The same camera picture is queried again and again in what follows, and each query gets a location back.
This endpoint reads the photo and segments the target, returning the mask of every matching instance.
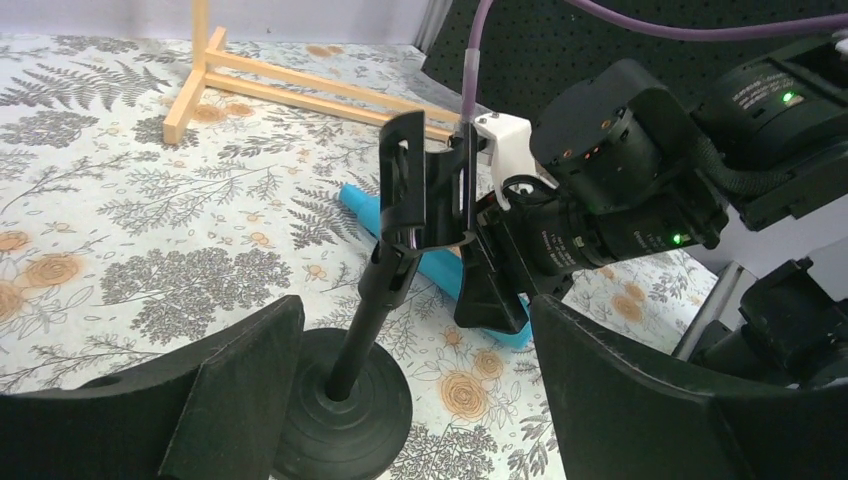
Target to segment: white bracket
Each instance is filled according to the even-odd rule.
[[[530,134],[533,127],[529,120],[492,112],[475,118],[474,126],[477,133],[488,140],[486,148],[481,152],[484,158],[481,163],[492,166],[495,196],[502,209],[510,209],[509,201],[503,194],[504,182],[510,177],[529,175],[553,187],[536,172],[536,160],[530,153]],[[487,157],[491,158],[489,162],[485,161]]]

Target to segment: black pegboard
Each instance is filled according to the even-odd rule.
[[[423,71],[459,92],[478,0],[454,0]],[[625,15],[677,27],[723,28],[848,11],[848,0],[599,0]],[[564,0],[495,0],[484,30],[478,103],[535,119],[570,85],[633,58],[688,104],[734,66],[793,38],[691,43],[629,32]]]

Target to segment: wooden leg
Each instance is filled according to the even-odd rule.
[[[208,42],[209,48],[223,50],[227,46],[227,29],[218,27]],[[164,141],[170,145],[180,143],[185,134],[186,126],[194,114],[194,109],[200,102],[203,90],[206,88],[206,70],[194,69],[177,95],[168,116],[165,117]]]
[[[343,103],[310,97],[300,93],[290,92],[282,88],[263,85],[258,82],[234,78],[220,73],[207,73],[206,84],[213,88],[220,88],[248,97],[260,98],[271,102],[281,103],[291,107],[305,108],[313,112],[333,115],[346,120],[362,122],[368,125],[383,126],[392,116],[387,113],[372,112],[364,108],[345,105]],[[447,141],[452,132],[443,128],[427,125],[425,128],[427,138]]]
[[[348,98],[355,98],[368,103],[382,105],[397,112],[408,112],[412,110],[423,110],[427,118],[455,124],[459,121],[459,115],[443,110],[441,108],[423,105],[409,100],[375,92],[367,88],[349,85],[335,80],[328,80],[317,75],[298,72],[288,68],[270,65],[252,58],[244,58],[232,53],[221,52],[210,47],[206,51],[206,61],[211,65],[219,65],[240,72],[255,73],[265,78],[281,80],[307,88],[314,88],[322,92],[335,93]]]
[[[209,43],[209,0],[191,2],[191,50],[193,70],[206,70],[206,47]]]
[[[194,114],[194,109],[200,102],[200,96],[203,95],[203,89],[206,88],[204,80],[205,72],[201,70],[192,70],[188,76],[183,89],[177,95],[174,104],[171,105],[171,110],[168,116],[165,117],[165,143],[169,145],[177,145],[183,139],[186,126],[188,125],[191,116]]]

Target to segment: blue object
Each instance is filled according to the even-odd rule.
[[[342,187],[339,199],[347,208],[356,214],[359,223],[366,230],[375,237],[380,235],[379,198],[368,195],[359,188],[348,184]],[[462,259],[457,257],[453,252],[450,250],[439,250],[425,253],[424,257],[421,258],[421,264],[418,270],[454,300],[459,299],[459,293],[462,291]],[[524,310],[527,311],[526,302],[524,303]],[[533,337],[529,322],[520,332],[514,335],[485,329],[483,331],[494,337],[495,340],[515,349],[524,348]]]

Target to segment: white wall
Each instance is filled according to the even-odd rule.
[[[429,0],[209,0],[231,40],[413,44]],[[0,32],[191,37],[190,0],[0,0]]]

